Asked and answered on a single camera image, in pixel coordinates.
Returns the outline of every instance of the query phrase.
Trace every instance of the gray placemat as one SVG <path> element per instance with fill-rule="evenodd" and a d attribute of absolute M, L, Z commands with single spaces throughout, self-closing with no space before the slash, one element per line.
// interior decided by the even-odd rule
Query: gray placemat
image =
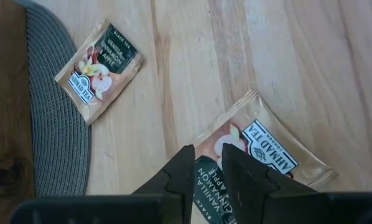
<path fill-rule="evenodd" d="M 34 2 L 17 2 L 27 10 L 36 197 L 83 195 L 88 178 L 90 129 L 53 80 L 76 48 L 51 12 Z"/>

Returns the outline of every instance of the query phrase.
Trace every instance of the tea packet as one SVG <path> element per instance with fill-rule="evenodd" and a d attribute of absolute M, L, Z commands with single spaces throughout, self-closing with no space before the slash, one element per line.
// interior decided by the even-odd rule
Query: tea packet
<path fill-rule="evenodd" d="M 235 223 L 222 173 L 222 145 L 236 146 L 263 164 L 317 189 L 337 173 L 299 142 L 265 105 L 249 91 L 194 144 L 193 201 L 209 223 Z M 193 213 L 193 222 L 201 223 Z"/>
<path fill-rule="evenodd" d="M 55 81 L 91 124 L 135 77 L 142 61 L 135 47 L 104 19 Z"/>

